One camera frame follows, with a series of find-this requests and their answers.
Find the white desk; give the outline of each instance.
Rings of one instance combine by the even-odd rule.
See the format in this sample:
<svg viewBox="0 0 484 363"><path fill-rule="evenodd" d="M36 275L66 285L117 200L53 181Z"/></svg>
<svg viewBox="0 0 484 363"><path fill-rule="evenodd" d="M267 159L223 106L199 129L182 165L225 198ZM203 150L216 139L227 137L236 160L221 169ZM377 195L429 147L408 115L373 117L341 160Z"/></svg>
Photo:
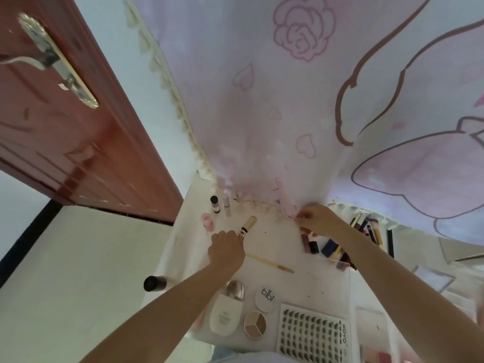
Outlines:
<svg viewBox="0 0 484 363"><path fill-rule="evenodd" d="M209 198L213 195L212 183L197 177L188 191L185 201L173 226L173 232L154 275L167 275L177 281L182 281L194 274L208 263L207 249L210 245L209 235L205 232L200 216L210 213ZM222 194L217 193L221 203ZM250 204L243 206L235 201L230 202L230 218L226 218L224 209L217 216L215 232L221 230L238 231L250 215L257 216L257 223L245 237L247 253L266 258L283 266L291 268L294 274L281 271L266 264L246 257L241 269L233 279L239 280L245 287L244 311L241 320L249 311L255 310L255 292L263 286L273 288L280 302L324 312L330 315L350 320L351 351L354 362L359 361L359 344L356 338L355 308L357 306L381 311L384 309L375 295L361 278L359 272L351 268L346 271L336 269L323 255L308 255L303 251L299 230L291 220L281 220L273 213L263 213L260 208L252 209ZM342 216L351 221L352 213ZM382 232L384 243L386 232ZM159 293L147 293L143 306L158 297ZM266 334L257 341L250 340L244 332L242 323L233 335L222 338L214 334L208 319L212 302L206 309L202 329L188 336L213 345L221 345L242 351L275 351L277 336L277 321L280 306L265 314L268 329ZM389 331L399 335L390 318L387 317ZM396 339L391 344L394 361L399 361L396 355Z"/></svg>

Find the brown wooden door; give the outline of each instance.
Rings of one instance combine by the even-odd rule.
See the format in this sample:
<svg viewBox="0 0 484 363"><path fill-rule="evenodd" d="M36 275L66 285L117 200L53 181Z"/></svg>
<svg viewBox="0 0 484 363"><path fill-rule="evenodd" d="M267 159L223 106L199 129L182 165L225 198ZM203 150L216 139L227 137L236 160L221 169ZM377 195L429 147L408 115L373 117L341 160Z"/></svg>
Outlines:
<svg viewBox="0 0 484 363"><path fill-rule="evenodd" d="M4 57L39 54L21 12L45 27L100 107L61 89L53 68L0 65L1 168L64 203L173 222L182 197L74 2L0 0Z"/></svg>

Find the white wall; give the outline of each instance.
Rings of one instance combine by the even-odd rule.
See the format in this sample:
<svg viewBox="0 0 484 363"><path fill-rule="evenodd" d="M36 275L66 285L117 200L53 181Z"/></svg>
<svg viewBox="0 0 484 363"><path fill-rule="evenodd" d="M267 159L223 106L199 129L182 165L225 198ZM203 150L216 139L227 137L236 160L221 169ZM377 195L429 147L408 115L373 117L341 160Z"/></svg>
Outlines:
<svg viewBox="0 0 484 363"><path fill-rule="evenodd" d="M0 170L0 259L49 200Z"/></svg>
<svg viewBox="0 0 484 363"><path fill-rule="evenodd" d="M64 207L0 289L0 361L79 362L140 308L171 229Z"/></svg>
<svg viewBox="0 0 484 363"><path fill-rule="evenodd" d="M126 25L122 1L74 1L185 198L197 170L195 157L168 91L148 69L150 55L141 55L137 31Z"/></svg>

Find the rose pattern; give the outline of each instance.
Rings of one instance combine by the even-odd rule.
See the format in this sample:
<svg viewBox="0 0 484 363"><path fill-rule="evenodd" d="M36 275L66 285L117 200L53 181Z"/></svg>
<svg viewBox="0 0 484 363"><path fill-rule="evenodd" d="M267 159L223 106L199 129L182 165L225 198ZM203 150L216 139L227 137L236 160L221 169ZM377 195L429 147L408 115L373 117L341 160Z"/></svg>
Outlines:
<svg viewBox="0 0 484 363"><path fill-rule="evenodd" d="M324 52L335 31L335 13L325 0L284 0L274 10L274 42L310 62Z"/></svg>

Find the white cosmetic bottle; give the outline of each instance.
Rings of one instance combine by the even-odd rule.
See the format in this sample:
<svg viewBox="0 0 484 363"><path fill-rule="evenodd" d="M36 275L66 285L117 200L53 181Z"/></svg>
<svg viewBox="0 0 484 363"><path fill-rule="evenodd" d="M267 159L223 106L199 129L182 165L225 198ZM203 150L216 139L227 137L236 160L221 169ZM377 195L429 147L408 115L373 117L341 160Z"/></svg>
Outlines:
<svg viewBox="0 0 484 363"><path fill-rule="evenodd" d="M239 326L244 306L244 286L231 280L215 299L210 314L210 329L219 336L231 335Z"/></svg>

